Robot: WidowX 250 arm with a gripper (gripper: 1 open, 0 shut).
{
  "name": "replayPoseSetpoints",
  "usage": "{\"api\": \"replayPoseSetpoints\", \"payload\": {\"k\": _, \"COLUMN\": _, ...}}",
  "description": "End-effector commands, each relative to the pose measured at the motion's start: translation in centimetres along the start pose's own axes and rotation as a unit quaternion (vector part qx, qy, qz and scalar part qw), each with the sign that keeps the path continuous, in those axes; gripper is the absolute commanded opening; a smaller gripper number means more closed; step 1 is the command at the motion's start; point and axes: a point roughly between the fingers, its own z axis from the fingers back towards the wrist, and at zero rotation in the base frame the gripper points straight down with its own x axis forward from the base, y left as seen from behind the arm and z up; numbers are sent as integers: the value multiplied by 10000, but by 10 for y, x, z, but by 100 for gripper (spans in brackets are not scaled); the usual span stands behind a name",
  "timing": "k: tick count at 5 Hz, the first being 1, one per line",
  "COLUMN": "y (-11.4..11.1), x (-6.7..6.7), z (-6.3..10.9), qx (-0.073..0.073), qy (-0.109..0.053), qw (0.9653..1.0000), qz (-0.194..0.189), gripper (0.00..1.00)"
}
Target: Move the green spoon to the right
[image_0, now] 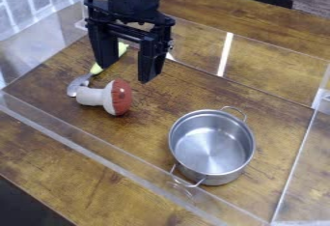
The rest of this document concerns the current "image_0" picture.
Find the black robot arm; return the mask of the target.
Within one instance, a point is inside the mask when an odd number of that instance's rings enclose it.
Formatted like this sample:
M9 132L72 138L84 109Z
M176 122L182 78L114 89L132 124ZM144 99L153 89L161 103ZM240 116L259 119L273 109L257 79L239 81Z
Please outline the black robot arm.
M106 69L120 57L118 39L138 44L137 80L150 81L162 70L174 20L158 12L160 0L85 0L85 18L97 65Z

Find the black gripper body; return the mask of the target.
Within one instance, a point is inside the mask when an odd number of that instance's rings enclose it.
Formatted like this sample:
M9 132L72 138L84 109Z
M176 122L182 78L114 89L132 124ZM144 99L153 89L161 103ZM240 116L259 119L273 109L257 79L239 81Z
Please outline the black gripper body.
M85 0L88 8L86 27L98 27L106 34L112 34L132 42L140 42L146 36L156 39L158 48L170 48L170 27L174 20L157 10L148 10L136 14L121 14L109 10L105 0Z

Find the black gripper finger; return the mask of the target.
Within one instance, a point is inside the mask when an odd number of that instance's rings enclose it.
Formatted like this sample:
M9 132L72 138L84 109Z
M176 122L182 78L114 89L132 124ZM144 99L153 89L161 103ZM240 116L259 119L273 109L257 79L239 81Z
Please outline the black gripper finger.
M157 42L150 38L140 41L137 52L137 80L141 83L149 82L162 70L168 42Z
M104 25L88 24L92 52L97 65L106 69L118 60L118 40Z

